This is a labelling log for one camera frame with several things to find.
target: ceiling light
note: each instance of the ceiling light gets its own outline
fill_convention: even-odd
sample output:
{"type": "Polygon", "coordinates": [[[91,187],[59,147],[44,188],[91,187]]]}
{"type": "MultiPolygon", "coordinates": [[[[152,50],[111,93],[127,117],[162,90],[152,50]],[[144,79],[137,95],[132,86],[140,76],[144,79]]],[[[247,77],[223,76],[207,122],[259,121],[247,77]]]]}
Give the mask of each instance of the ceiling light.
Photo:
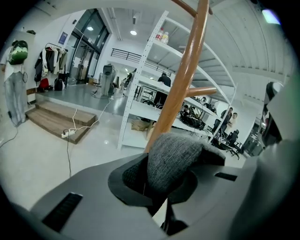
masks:
{"type": "Polygon", "coordinates": [[[267,23],[273,23],[273,24],[279,24],[280,22],[277,19],[277,17],[275,16],[275,14],[269,10],[269,9],[265,9],[262,11],[262,14],[264,16],[264,19],[267,21],[267,23]]]}

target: wooden platform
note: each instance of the wooden platform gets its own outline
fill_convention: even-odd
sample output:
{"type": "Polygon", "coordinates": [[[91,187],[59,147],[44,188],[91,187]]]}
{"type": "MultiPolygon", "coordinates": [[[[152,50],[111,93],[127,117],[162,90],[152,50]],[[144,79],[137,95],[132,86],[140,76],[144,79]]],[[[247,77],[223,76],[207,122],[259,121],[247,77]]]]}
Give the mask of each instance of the wooden platform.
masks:
{"type": "MultiPolygon", "coordinates": [[[[43,102],[41,104],[36,104],[36,108],[28,111],[26,115],[32,122],[47,132],[61,138],[61,134],[64,130],[74,127],[72,117],[75,110],[76,109],[59,104],[43,102]]],[[[76,128],[81,128],[82,126],[92,125],[96,120],[96,116],[88,112],[77,111],[74,120],[76,128]]],[[[77,130],[74,135],[69,137],[70,143],[77,144],[88,130],[89,128],[87,127],[77,130]]]]}

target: green backpack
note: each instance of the green backpack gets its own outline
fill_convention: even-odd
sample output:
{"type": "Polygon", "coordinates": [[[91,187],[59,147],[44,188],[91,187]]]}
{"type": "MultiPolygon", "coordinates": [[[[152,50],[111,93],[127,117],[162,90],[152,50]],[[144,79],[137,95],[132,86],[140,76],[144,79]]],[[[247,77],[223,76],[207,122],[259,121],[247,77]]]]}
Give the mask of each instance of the green backpack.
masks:
{"type": "Polygon", "coordinates": [[[8,62],[10,65],[24,63],[28,57],[28,45],[25,41],[17,41],[10,50],[8,62]]]}

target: wall sign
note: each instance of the wall sign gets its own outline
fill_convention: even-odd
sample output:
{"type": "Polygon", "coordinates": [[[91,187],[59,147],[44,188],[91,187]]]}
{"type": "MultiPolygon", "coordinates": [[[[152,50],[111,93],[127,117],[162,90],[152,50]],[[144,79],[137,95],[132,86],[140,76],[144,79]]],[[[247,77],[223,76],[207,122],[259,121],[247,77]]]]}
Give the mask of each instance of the wall sign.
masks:
{"type": "Polygon", "coordinates": [[[66,39],[67,39],[67,36],[68,36],[68,34],[67,34],[67,33],[65,33],[65,32],[62,32],[62,34],[61,34],[61,37],[60,37],[60,39],[59,39],[58,43],[60,43],[60,44],[63,44],[63,45],[64,45],[64,43],[65,43],[65,41],[66,41],[66,39]]]}

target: white shelving unit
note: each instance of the white shelving unit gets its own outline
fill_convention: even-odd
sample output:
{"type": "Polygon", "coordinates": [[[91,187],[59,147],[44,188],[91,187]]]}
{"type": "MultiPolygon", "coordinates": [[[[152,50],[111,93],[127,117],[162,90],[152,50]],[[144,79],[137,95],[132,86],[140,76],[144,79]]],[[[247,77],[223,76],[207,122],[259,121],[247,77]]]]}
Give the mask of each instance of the white shelving unit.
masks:
{"type": "MultiPolygon", "coordinates": [[[[145,78],[142,76],[142,71],[145,65],[146,60],[155,62],[156,64],[168,69],[171,72],[174,72],[176,74],[179,65],[181,63],[181,59],[183,56],[182,51],[182,42],[176,42],[178,39],[188,39],[188,35],[190,34],[190,30],[181,25],[180,23],[170,19],[167,17],[168,12],[165,11],[162,16],[160,17],[157,25],[155,26],[148,43],[144,49],[143,55],[141,57],[141,60],[139,62],[135,77],[131,84],[131,89],[129,92],[128,100],[125,107],[125,112],[122,120],[121,130],[120,130],[120,136],[118,141],[118,149],[121,149],[122,145],[127,146],[133,146],[133,147],[140,147],[144,148],[147,144],[146,140],[146,132],[137,131],[137,130],[131,130],[131,123],[128,122],[128,116],[129,114],[136,115],[139,117],[147,118],[150,120],[157,121],[159,118],[159,115],[161,113],[161,110],[149,106],[146,104],[142,104],[140,102],[137,102],[134,100],[134,93],[135,89],[138,84],[144,85],[147,87],[150,87],[156,91],[160,91],[163,93],[168,94],[170,92],[170,87],[167,87],[163,85],[160,82],[156,82],[154,80],[145,78]],[[156,34],[158,33],[159,29],[164,26],[164,30],[169,32],[170,41],[168,45],[163,44],[161,42],[158,42],[155,40],[156,34]]],[[[196,69],[196,72],[194,74],[193,79],[193,85],[195,87],[202,87],[202,86],[214,86],[217,88],[217,94],[210,95],[212,99],[220,100],[227,102],[229,105],[232,103],[234,94],[236,92],[236,86],[225,68],[224,64],[221,62],[219,57],[204,43],[202,54],[200,57],[200,61],[198,64],[198,67],[196,69]],[[210,73],[211,71],[205,71],[205,68],[207,68],[207,63],[205,62],[212,62],[214,63],[214,68],[216,68],[216,75],[214,76],[213,73],[210,73]],[[229,100],[229,97],[222,91],[221,86],[231,87],[233,88],[233,94],[232,99],[229,100]]],[[[200,109],[201,111],[204,111],[207,114],[210,114],[216,119],[220,120],[220,125],[224,121],[224,119],[221,119],[219,116],[217,116],[215,113],[213,113],[211,110],[203,106],[202,104],[198,103],[194,99],[188,97],[184,100],[186,103],[191,104],[192,106],[200,109]]],[[[174,127],[181,128],[187,131],[196,132],[200,135],[207,135],[210,137],[210,141],[212,140],[212,137],[214,134],[212,133],[206,133],[205,131],[200,131],[198,129],[195,129],[193,127],[189,127],[182,123],[178,118],[175,119],[173,123],[174,127]]]]}

